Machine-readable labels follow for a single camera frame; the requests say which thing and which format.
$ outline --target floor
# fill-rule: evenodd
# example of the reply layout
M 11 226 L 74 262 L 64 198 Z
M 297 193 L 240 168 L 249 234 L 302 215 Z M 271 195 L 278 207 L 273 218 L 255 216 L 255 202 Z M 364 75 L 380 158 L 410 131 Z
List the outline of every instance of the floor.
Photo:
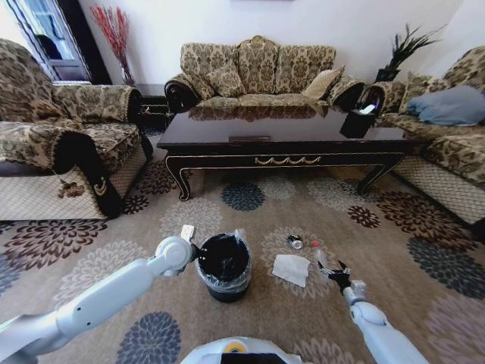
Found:
M 0 223 L 0 322 L 59 307 L 152 255 L 183 224 L 196 226 L 198 244 L 242 228 L 252 281 L 240 301 L 215 301 L 190 265 L 39 362 L 176 363 L 197 345 L 242 335 L 315 364 L 373 363 L 337 285 L 317 270 L 320 249 L 331 268 L 342 260 L 367 283 L 369 300 L 429 362 L 484 363 L 485 246 L 392 176 L 359 196 L 364 172 L 194 171 L 192 198 L 181 202 L 158 150 L 119 218 Z M 301 251 L 286 245 L 290 234 L 302 236 Z M 276 254 L 294 253 L 311 261 L 305 289 L 271 274 Z

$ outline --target table leg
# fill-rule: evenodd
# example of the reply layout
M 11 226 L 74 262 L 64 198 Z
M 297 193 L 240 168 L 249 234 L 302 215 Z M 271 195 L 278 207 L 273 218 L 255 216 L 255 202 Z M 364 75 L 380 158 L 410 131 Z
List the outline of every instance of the table leg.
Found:
M 190 185 L 189 180 L 187 180 L 186 174 L 184 173 L 186 169 L 183 169 L 178 158 L 171 158 L 170 156 L 165 159 L 165 164 L 167 170 L 174 178 L 175 183 L 180 188 L 180 201 L 187 201 L 190 198 Z
M 358 183 L 357 192 L 361 195 L 365 195 L 374 183 L 376 183 L 383 176 L 391 172 L 394 167 L 396 167 L 401 162 L 403 158 L 404 155 L 396 155 L 395 157 L 390 158 L 387 163 L 383 165 L 378 165 L 371 172 L 369 172 L 369 174 L 365 176 L 363 180 Z

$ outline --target side table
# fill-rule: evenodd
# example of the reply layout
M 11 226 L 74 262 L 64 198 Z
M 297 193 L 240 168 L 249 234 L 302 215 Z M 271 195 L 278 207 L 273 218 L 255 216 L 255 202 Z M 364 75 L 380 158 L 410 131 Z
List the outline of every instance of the side table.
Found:
M 174 118 L 168 109 L 165 85 L 163 83 L 138 83 L 135 87 L 142 94 L 140 111 L 142 126 L 165 131 Z

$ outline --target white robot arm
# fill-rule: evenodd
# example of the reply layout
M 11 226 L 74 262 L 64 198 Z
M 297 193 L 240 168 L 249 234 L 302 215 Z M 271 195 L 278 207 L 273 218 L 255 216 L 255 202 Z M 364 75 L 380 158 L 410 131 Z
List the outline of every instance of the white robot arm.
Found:
M 37 362 L 38 355 L 63 347 L 142 296 L 159 275 L 178 275 L 199 255 L 199 248 L 182 237 L 168 237 L 154 256 L 131 262 L 57 311 L 20 315 L 5 322 L 0 325 L 0 362 Z
M 346 298 L 353 322 L 364 335 L 365 344 L 377 364 L 429 364 L 424 356 L 401 332 L 393 328 L 387 317 L 373 304 L 366 302 L 365 283 L 350 281 L 350 269 L 341 261 L 342 270 L 330 270 L 318 262 L 320 270 L 336 281 Z

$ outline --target tissue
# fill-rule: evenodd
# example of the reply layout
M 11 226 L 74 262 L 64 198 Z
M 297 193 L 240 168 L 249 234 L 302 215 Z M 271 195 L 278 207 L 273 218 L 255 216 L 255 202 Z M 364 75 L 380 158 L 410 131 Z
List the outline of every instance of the tissue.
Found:
M 310 261 L 301 256 L 278 254 L 273 264 L 273 275 L 288 282 L 306 287 Z

